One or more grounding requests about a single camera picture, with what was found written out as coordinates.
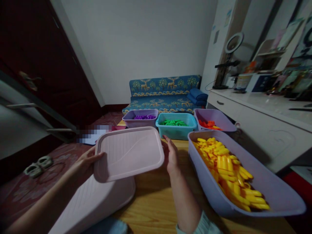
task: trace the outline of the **blue pillow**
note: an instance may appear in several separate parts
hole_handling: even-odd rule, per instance
[[[188,99],[191,100],[196,106],[206,106],[207,102],[202,100],[196,100],[190,93],[186,96]]]
[[[208,99],[208,94],[203,93],[197,88],[193,88],[189,91],[189,93],[196,99],[196,100],[202,100],[202,101],[207,101]]]

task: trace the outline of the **sleeve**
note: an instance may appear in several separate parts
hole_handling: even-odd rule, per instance
[[[220,229],[207,218],[204,211],[201,213],[201,215],[202,215],[201,219],[197,225],[195,232],[193,232],[193,234],[222,234]],[[185,234],[185,232],[182,232],[179,229],[178,225],[176,225],[176,232],[177,234]]]

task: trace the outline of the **purple plastic bin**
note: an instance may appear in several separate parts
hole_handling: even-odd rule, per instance
[[[192,143],[192,141],[197,141],[197,138],[208,139],[210,137],[215,137],[216,140],[221,141],[241,161],[244,168],[254,176],[250,184],[255,190],[260,191],[265,196],[265,200],[270,205],[271,210],[247,212],[235,206],[223,194]],[[221,131],[190,132],[188,134],[188,142],[188,153],[195,166],[204,193],[212,208],[220,216],[279,217],[299,215],[306,211],[304,201],[288,184],[268,170],[226,133]]]
[[[137,115],[154,115],[155,118],[151,120],[135,120],[134,117]],[[134,127],[156,127],[155,122],[158,116],[157,109],[149,109],[149,110],[131,110],[124,117],[123,121],[125,122],[128,128]]]
[[[223,132],[235,132],[236,127],[232,122],[219,110],[215,109],[194,109],[194,117],[197,121],[198,130],[211,131],[209,128],[202,127],[199,124],[201,121],[214,121],[217,127],[223,129]]]

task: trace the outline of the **slipper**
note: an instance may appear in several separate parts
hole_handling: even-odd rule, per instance
[[[43,170],[36,163],[32,163],[29,167],[24,170],[25,175],[30,178],[37,178],[43,173]]]
[[[37,164],[40,167],[47,169],[48,167],[53,165],[53,160],[50,156],[47,155],[39,158]]]

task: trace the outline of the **cabinet drawer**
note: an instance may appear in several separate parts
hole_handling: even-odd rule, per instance
[[[218,94],[213,92],[209,93],[208,96],[208,103],[213,105],[214,107],[218,108],[228,117],[232,118],[233,120],[237,120],[243,106],[237,102],[234,102],[230,99],[222,97]]]
[[[236,121],[234,140],[275,173],[311,147],[310,132],[251,108]]]

